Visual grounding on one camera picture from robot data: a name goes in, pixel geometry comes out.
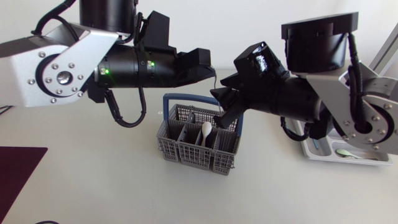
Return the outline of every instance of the white plastic spoon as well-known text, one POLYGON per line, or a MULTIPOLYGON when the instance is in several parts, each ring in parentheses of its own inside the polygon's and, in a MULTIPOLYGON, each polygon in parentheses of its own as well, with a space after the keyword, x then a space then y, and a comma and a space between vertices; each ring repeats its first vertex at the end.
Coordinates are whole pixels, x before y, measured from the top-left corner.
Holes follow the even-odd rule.
POLYGON ((206 146, 206 138, 211 133, 211 123, 206 121, 201 126, 201 133, 203 135, 203 140, 201 142, 201 146, 206 146))

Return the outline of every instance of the gray plastic basket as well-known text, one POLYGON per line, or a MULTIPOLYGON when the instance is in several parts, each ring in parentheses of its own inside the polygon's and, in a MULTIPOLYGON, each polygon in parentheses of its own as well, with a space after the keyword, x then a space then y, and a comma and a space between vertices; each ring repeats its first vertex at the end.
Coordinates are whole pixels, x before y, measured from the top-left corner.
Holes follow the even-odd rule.
POLYGON ((163 157, 167 161, 178 162, 178 144, 177 141, 185 123, 175 120, 163 121, 157 132, 159 149, 163 152, 163 157))
POLYGON ((169 100, 201 101, 217 105, 214 98, 185 94, 166 94, 164 96, 164 121, 157 133, 159 149, 164 159, 186 166, 209 170, 228 175, 234 168, 234 156, 238 151, 243 117, 235 120, 227 129, 217 127, 213 117, 218 111, 196 108, 194 106, 174 105, 169 112, 169 100), (213 126, 206 138, 205 146, 201 126, 204 122, 213 126))

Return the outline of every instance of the blue handle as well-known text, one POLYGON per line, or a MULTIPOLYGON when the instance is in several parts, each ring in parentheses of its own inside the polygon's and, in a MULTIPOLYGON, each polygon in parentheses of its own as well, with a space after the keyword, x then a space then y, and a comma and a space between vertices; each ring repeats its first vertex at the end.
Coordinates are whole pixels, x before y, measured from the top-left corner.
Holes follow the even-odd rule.
MULTIPOLYGON (((202 103, 208 103, 212 105, 218 106, 218 101, 209 96, 199 96, 193 94, 185 94, 185 93, 166 93, 163 96, 163 119, 167 120, 169 118, 169 100, 189 100, 189 101, 197 101, 202 103)), ((238 136, 242 135, 242 127, 243 127, 243 114, 239 117, 237 123, 237 132, 238 136)))

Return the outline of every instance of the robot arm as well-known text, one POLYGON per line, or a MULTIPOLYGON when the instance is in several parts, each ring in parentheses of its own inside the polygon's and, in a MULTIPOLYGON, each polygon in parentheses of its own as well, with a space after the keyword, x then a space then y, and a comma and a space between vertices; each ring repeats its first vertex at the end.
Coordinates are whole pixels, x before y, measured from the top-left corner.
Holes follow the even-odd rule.
POLYGON ((178 87, 215 76, 209 50, 178 54, 169 46, 169 18, 136 14, 138 0, 80 0, 80 24, 69 24, 59 14, 74 2, 66 0, 46 14, 33 36, 0 44, 0 95, 7 96, 0 104, 62 105, 88 91, 97 103, 111 100, 118 121, 109 88, 138 88, 144 100, 142 88, 178 87), (63 24, 42 35, 50 19, 63 24), (125 45, 133 39, 133 47, 125 45))
POLYGON ((333 128, 364 151, 398 154, 398 85, 358 60, 352 32, 358 13, 282 25, 289 72, 265 42, 249 47, 235 61, 237 74, 212 90, 225 112, 215 117, 226 127, 248 109, 282 117, 289 137, 324 138, 333 128), (345 63, 347 39, 351 64, 345 63), (306 123, 305 135, 291 132, 284 118, 306 123))

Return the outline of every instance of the dark red mat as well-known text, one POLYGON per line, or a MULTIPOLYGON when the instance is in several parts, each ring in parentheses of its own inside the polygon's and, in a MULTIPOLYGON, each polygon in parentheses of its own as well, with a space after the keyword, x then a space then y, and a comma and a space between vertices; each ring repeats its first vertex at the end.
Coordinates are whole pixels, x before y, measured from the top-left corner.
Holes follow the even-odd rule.
POLYGON ((47 148, 0 147, 0 223, 47 148))

